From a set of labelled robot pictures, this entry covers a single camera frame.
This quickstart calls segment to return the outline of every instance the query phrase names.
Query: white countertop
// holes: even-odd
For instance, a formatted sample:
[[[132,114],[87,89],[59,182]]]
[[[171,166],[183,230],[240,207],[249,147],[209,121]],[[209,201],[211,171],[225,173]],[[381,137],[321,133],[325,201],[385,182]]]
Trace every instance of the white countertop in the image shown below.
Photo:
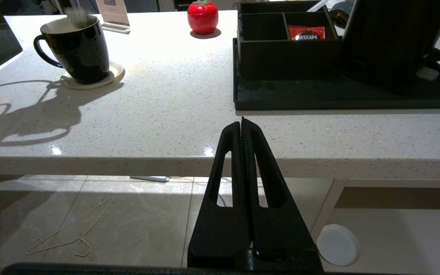
[[[56,16],[7,17],[24,52],[0,70],[0,174],[208,176],[220,132],[245,116],[286,177],[440,179],[440,110],[236,111],[236,17],[197,39],[184,12],[129,14],[130,35],[105,31],[126,75],[94,91],[54,83],[63,70],[34,51]]]

